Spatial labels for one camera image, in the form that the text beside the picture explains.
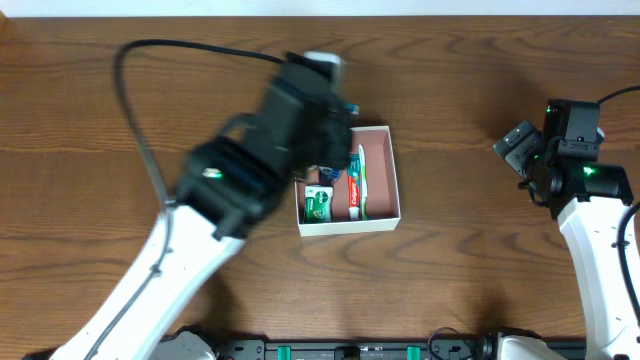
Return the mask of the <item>green white toothbrush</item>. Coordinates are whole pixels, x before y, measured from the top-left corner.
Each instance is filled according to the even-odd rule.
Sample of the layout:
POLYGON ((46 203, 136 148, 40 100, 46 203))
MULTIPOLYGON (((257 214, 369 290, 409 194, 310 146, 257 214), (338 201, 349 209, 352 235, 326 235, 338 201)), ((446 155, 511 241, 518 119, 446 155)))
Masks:
POLYGON ((364 147, 362 144, 358 145, 358 154, 359 154, 359 160, 360 160, 360 180, 361 180, 361 202, 360 202, 360 209, 361 209, 361 217, 363 221, 366 221, 369 219, 369 216, 367 214, 367 210, 366 210, 366 205, 367 205, 367 200, 368 200, 368 184, 367 184, 367 173, 366 173, 366 155, 365 155, 365 151, 364 151, 364 147))

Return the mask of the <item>red green toothpaste tube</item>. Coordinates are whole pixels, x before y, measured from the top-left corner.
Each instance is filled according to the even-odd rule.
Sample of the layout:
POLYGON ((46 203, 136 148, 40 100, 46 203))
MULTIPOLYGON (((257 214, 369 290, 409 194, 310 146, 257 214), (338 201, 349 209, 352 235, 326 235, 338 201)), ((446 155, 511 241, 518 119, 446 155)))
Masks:
POLYGON ((348 196, 349 196, 349 220, 358 221, 361 211, 361 162, 358 154, 350 155, 350 164, 347 168, 348 196))

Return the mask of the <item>blue disposable razor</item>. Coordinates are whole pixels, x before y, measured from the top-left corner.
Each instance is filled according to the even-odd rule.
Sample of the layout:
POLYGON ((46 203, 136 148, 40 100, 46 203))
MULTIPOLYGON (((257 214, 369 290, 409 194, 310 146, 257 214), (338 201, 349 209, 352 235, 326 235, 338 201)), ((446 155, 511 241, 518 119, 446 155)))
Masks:
POLYGON ((352 115, 358 115, 360 113, 359 106, 353 103, 346 103, 345 109, 352 115))

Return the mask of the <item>green soap bar package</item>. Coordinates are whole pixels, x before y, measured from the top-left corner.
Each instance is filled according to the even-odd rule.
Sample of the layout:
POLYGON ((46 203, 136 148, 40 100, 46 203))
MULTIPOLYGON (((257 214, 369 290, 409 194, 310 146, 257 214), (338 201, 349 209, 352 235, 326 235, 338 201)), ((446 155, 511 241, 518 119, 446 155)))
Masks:
POLYGON ((332 187, 311 185, 304 191, 304 222, 306 224, 329 223, 334 190, 332 187))

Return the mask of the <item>blue hand soap pump bottle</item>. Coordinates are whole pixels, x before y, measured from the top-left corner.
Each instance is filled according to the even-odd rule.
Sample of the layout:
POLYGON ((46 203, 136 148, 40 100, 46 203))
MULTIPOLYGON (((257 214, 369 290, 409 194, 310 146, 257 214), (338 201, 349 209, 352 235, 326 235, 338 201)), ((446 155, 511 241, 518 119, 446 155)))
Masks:
POLYGON ((340 177, 341 170, 319 166, 319 183, 322 186, 332 186, 340 177))

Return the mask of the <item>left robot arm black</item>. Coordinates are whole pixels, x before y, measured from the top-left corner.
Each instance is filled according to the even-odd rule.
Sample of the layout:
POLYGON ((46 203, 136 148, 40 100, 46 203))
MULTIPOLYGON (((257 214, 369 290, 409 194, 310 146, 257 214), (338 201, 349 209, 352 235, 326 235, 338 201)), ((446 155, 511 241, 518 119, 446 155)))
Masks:
POLYGON ((294 178, 344 168, 352 144, 342 66, 285 62, 258 111, 232 118, 188 155, 175 200, 84 327, 54 359, 147 359, 199 288, 244 246, 294 178))

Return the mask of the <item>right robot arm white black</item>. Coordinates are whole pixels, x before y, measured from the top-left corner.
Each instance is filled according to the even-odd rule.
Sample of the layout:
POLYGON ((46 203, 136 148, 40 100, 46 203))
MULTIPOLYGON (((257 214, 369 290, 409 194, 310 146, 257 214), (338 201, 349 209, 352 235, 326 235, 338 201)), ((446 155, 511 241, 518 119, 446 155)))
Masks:
POLYGON ((548 102, 543 127, 524 121, 493 146, 519 189, 558 223, 575 269, 588 359, 639 356, 639 210, 626 171, 598 160, 601 105, 548 102))

